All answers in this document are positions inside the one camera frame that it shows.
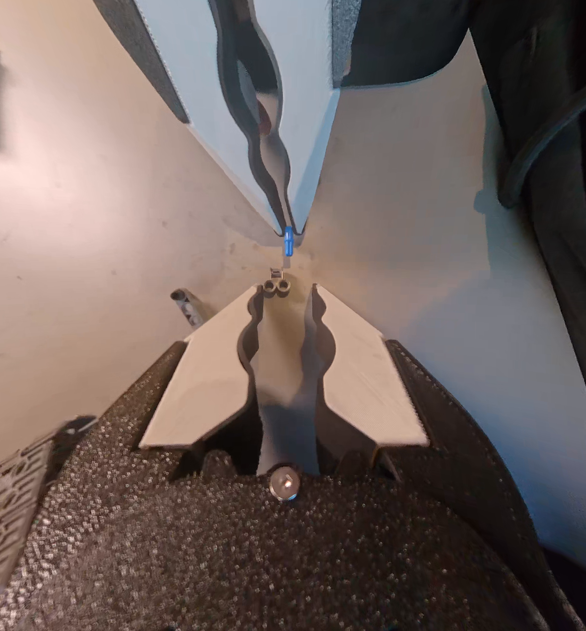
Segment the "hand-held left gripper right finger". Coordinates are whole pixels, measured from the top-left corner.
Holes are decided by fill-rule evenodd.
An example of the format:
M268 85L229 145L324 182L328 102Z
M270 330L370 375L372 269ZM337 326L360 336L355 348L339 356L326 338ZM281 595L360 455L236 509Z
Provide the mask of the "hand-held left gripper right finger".
M336 461L359 452L370 464L384 448L430 446L382 332L322 285L313 285L311 298L324 364L314 419L319 445Z

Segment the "small grey connector piece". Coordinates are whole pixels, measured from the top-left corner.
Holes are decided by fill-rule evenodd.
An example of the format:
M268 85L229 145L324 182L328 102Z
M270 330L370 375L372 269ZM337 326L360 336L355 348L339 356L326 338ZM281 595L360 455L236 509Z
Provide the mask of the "small grey connector piece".
M262 283L265 298L276 296L285 298L290 294L292 284L288 274L288 265L286 263L270 267L268 276Z

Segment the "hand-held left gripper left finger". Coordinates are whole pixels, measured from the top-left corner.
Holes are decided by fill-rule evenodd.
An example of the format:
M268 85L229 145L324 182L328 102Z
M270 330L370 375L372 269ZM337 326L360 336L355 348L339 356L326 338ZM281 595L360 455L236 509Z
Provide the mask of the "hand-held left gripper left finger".
M140 449L223 450L258 464L263 443L255 374L264 291L253 285L186 338L186 348L139 441Z

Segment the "yellow toy tracked robot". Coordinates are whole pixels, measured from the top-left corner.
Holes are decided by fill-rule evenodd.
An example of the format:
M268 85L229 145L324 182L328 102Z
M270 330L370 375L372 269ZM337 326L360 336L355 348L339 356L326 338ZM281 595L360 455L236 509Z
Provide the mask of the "yellow toy tracked robot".
M79 415L0 462L0 595L25 547L41 501L97 421L94 415Z

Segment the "grey bent beam piece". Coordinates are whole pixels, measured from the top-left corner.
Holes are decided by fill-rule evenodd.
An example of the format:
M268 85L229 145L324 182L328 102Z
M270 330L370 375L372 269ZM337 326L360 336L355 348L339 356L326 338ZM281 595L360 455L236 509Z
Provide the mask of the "grey bent beam piece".
M177 288L170 294L192 329L202 327L209 319L208 311L202 301L187 288Z

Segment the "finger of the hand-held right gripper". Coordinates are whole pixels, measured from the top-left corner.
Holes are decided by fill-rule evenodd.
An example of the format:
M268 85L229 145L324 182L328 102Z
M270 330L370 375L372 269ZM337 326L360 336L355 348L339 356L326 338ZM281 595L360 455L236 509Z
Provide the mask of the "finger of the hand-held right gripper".
M332 2L254 1L253 5L278 70L278 133L289 159L287 198L294 230L301 235L340 96L333 86Z
M286 219L244 98L230 3L137 1L139 12L210 157L277 235Z

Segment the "grey desk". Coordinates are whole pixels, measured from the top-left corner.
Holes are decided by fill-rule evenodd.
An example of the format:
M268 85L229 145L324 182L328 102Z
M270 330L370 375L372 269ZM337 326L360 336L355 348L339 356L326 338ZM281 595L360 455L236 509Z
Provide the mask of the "grey desk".
M497 202L474 43L420 82L340 97L288 298L253 359L277 461L317 471L319 283L480 424L542 543L586 567L586 386L525 217ZM92 1L0 1L0 461L101 415L190 327L281 264L281 241Z

